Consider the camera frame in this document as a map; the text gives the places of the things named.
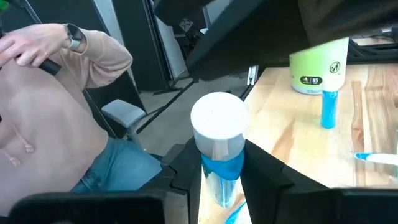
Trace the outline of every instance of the water bottle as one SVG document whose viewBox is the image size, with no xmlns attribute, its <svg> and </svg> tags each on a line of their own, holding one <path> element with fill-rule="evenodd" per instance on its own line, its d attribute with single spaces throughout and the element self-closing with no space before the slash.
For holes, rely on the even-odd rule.
<svg viewBox="0 0 398 224">
<path fill-rule="evenodd" d="M 231 207 L 236 198 L 248 120 L 246 105 L 229 93 L 207 94 L 191 110 L 193 136 L 201 152 L 209 194 L 225 208 Z"/>
</svg>

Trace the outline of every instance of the blue liquid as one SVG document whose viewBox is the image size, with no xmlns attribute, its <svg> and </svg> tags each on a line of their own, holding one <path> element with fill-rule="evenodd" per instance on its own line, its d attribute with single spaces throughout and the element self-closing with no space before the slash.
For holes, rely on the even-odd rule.
<svg viewBox="0 0 398 224">
<path fill-rule="evenodd" d="M 244 151 L 228 161 L 213 161 L 204 155 L 201 158 L 211 197 L 222 207 L 231 207 L 235 199 L 236 180 L 243 168 Z"/>
<path fill-rule="evenodd" d="M 336 126 L 338 91 L 322 91 L 321 125 L 326 129 Z"/>
</svg>

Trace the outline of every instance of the wooden table surface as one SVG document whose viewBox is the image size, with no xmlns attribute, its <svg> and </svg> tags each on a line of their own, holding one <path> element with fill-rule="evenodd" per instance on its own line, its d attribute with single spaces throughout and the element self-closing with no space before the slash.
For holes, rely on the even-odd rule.
<svg viewBox="0 0 398 224">
<path fill-rule="evenodd" d="M 267 68 L 245 100 L 245 138 L 328 187 L 397 187 L 397 167 L 353 159 L 353 152 L 396 154 L 398 65 L 349 65 L 339 92 L 336 127 L 320 126 L 321 96 L 297 93 L 289 68 Z M 202 178 L 199 223 L 218 224 L 243 202 L 220 208 Z M 247 206 L 238 223 L 251 223 Z"/>
</svg>

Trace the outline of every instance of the white lid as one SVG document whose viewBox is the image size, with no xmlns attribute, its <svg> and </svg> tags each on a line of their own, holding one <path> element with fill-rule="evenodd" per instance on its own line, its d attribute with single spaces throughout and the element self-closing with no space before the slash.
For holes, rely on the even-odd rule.
<svg viewBox="0 0 398 224">
<path fill-rule="evenodd" d="M 343 74 L 327 73 L 322 78 L 323 91 L 338 91 L 344 85 L 345 76 Z"/>
<path fill-rule="evenodd" d="M 237 96 L 210 93 L 193 105 L 191 122 L 193 128 L 206 138 L 230 139 L 244 132 L 249 123 L 249 112 Z"/>
</svg>

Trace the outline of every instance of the green container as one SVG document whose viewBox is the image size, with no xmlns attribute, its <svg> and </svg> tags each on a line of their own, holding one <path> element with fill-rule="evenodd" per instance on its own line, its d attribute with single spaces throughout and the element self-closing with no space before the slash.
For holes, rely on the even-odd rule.
<svg viewBox="0 0 398 224">
<path fill-rule="evenodd" d="M 334 40 L 290 55 L 290 74 L 294 90 L 322 94 L 323 76 L 345 76 L 349 38 Z"/>
</svg>

